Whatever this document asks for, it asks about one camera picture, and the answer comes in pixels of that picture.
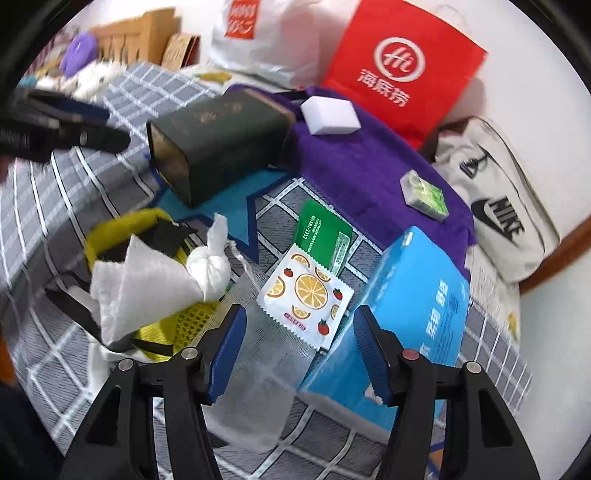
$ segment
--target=green packet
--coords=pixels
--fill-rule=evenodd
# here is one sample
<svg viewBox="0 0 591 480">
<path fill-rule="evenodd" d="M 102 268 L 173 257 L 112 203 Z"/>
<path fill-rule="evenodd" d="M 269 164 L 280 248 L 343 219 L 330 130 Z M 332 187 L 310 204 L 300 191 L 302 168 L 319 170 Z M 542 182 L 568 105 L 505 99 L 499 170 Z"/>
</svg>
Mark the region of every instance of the green packet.
<svg viewBox="0 0 591 480">
<path fill-rule="evenodd" d="M 314 200 L 300 211 L 294 243 L 332 274 L 338 275 L 345 264 L 353 229 L 334 213 Z"/>
<path fill-rule="evenodd" d="M 449 216 L 441 189 L 423 180 L 414 170 L 409 171 L 400 179 L 400 186 L 404 201 L 408 206 L 439 222 Z"/>
</svg>

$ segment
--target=yellow mesh bag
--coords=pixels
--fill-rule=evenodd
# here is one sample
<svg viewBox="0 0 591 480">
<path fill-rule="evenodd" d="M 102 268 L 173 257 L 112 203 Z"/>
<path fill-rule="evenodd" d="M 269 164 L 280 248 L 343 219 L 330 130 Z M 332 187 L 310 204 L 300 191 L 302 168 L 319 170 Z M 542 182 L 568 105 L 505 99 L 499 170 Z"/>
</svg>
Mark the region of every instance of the yellow mesh bag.
<svg viewBox="0 0 591 480">
<path fill-rule="evenodd" d="M 183 348 L 189 346 L 193 340 L 198 342 L 201 339 L 203 334 L 211 328 L 210 322 L 218 304 L 218 301 L 196 303 L 174 315 L 177 329 L 173 343 L 173 353 L 180 352 Z"/>
</svg>

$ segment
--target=orange print packet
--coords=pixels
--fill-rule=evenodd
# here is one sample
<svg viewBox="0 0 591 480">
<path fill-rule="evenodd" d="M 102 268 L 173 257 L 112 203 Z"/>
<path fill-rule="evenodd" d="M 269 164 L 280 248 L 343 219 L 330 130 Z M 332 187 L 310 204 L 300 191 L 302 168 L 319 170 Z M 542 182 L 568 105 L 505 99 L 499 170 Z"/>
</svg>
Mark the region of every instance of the orange print packet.
<svg viewBox="0 0 591 480">
<path fill-rule="evenodd" d="M 256 300 L 302 340 L 328 350 L 352 297 L 352 288 L 294 244 Z"/>
</svg>

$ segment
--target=wooden bed frame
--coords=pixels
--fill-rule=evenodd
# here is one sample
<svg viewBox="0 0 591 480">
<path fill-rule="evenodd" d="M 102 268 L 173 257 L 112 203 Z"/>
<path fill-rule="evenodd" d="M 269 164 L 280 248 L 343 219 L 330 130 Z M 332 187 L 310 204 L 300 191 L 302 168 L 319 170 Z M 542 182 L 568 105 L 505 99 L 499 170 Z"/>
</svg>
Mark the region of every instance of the wooden bed frame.
<svg viewBox="0 0 591 480">
<path fill-rule="evenodd" d="M 180 19 L 174 8 L 151 10 L 141 17 L 127 18 L 90 29 L 99 42 L 99 59 L 131 65 L 149 61 L 160 65 L 168 39 L 178 33 Z"/>
</svg>

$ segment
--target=white sponge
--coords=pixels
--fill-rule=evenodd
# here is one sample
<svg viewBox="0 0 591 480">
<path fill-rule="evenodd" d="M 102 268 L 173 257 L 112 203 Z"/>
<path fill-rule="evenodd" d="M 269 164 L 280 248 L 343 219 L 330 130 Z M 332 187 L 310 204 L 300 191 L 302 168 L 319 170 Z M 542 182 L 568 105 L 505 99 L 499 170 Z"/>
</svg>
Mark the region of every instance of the white sponge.
<svg viewBox="0 0 591 480">
<path fill-rule="evenodd" d="M 312 135 L 347 135 L 361 128 L 353 104 L 348 100 L 310 97 L 301 104 Z"/>
</svg>

